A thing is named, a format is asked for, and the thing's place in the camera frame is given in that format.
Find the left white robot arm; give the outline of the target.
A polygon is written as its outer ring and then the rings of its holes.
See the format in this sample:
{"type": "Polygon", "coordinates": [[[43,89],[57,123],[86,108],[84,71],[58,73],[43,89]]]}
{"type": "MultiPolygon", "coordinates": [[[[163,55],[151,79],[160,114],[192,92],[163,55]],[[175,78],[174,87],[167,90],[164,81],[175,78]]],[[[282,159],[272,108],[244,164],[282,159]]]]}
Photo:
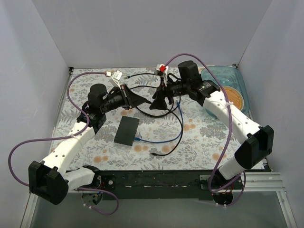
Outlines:
{"type": "Polygon", "coordinates": [[[106,113],[119,107],[132,109],[148,100],[133,93],[127,85],[114,87],[110,92],[103,84],[90,87],[88,101],[81,109],[67,139],[42,161],[33,161],[28,167],[29,190],[31,193],[57,205],[70,190],[87,186],[91,190],[100,187],[101,178],[97,168],[85,166],[76,171],[68,167],[82,147],[100,130],[106,121],[106,113]]]}

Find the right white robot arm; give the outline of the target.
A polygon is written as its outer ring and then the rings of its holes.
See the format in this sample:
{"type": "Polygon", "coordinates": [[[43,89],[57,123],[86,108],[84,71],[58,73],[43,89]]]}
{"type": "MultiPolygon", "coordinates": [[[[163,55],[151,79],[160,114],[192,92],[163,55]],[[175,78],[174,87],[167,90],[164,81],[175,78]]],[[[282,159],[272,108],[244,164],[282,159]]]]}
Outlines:
{"type": "Polygon", "coordinates": [[[161,83],[153,95],[151,110],[165,110],[177,96],[188,95],[203,108],[212,112],[240,143],[234,156],[217,168],[215,184],[225,189],[232,179],[245,170],[252,169],[272,152],[274,130],[269,125],[262,127],[250,120],[227,99],[227,93],[213,80],[203,80],[198,66],[192,60],[178,64],[180,79],[168,81],[168,67],[158,64],[155,73],[161,83]]]}

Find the black network switch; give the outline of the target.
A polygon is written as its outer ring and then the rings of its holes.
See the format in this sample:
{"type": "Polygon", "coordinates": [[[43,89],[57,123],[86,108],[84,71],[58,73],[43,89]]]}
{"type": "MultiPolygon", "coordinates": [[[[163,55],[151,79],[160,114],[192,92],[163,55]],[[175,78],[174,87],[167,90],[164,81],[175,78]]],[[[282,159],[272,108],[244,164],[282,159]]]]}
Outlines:
{"type": "Polygon", "coordinates": [[[118,126],[114,142],[132,146],[140,120],[133,117],[123,116],[118,126]]]}

